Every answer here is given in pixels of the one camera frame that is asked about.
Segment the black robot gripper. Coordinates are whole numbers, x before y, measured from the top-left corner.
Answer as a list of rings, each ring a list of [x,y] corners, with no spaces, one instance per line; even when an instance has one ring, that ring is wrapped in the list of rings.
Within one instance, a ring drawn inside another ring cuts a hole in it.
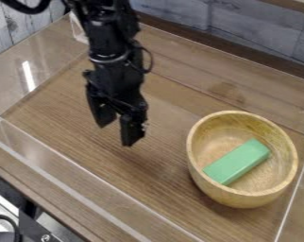
[[[100,128],[120,117],[121,143],[132,147],[145,137],[148,102],[141,94],[145,74],[144,58],[125,60],[92,60],[95,69],[85,70],[85,94],[89,109]]]

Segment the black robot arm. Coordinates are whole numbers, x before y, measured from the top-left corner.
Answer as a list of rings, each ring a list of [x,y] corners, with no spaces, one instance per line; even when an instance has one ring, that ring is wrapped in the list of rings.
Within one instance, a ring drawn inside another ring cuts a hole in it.
[[[141,94],[149,50],[136,40],[139,16],[129,0],[63,0],[79,18],[95,66],[83,72],[88,105],[100,127],[120,122],[121,143],[131,147],[145,137],[149,104]]]

